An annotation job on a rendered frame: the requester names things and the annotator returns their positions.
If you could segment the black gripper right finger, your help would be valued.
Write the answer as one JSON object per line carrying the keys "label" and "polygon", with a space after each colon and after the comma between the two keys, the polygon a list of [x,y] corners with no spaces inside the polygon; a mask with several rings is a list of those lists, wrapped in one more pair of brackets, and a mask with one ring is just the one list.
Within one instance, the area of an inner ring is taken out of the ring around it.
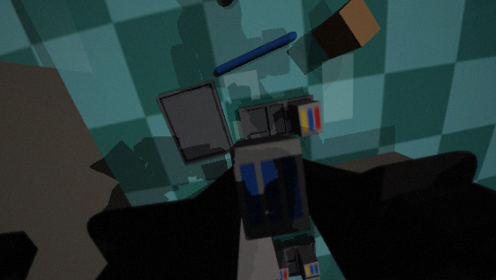
{"label": "black gripper right finger", "polygon": [[473,152],[448,152],[357,173],[303,159],[310,217],[345,280],[376,280],[392,199],[467,179]]}

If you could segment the brown rectangular block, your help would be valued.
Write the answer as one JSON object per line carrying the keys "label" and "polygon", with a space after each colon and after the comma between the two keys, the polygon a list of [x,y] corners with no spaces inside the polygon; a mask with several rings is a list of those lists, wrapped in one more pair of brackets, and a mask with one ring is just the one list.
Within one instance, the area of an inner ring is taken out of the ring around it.
{"label": "brown rectangular block", "polygon": [[313,37],[333,59],[363,47],[380,29],[364,0],[349,0],[313,32]]}

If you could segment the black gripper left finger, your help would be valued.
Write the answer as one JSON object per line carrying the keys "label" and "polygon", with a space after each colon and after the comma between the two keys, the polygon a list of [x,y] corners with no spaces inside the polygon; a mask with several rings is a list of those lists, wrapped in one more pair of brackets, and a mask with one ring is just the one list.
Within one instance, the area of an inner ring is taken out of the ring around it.
{"label": "black gripper left finger", "polygon": [[87,223],[107,263],[119,256],[186,249],[203,280],[237,280],[240,227],[233,167],[195,198],[103,211]]}

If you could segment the dark blue rod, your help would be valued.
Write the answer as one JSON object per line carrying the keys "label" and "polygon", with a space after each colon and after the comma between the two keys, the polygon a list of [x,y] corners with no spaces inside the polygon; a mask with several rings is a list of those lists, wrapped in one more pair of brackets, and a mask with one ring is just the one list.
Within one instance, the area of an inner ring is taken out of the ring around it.
{"label": "dark blue rod", "polygon": [[297,37],[297,34],[295,32],[288,33],[287,35],[283,35],[283,36],[275,39],[272,42],[268,42],[268,43],[260,46],[259,48],[255,49],[253,51],[247,52],[242,56],[238,56],[238,57],[233,58],[230,61],[220,65],[220,66],[217,66],[215,68],[214,72],[218,75],[223,74],[223,73],[225,73],[225,72],[227,72],[227,71],[229,71],[229,70],[231,70],[237,66],[242,65],[243,63],[245,63],[245,62],[247,62],[253,58],[257,58],[258,56],[262,56],[262,55],[270,52],[271,50],[273,50],[275,48],[278,48],[284,44],[287,44],[287,43],[290,43],[290,42],[296,40],[296,37]]}

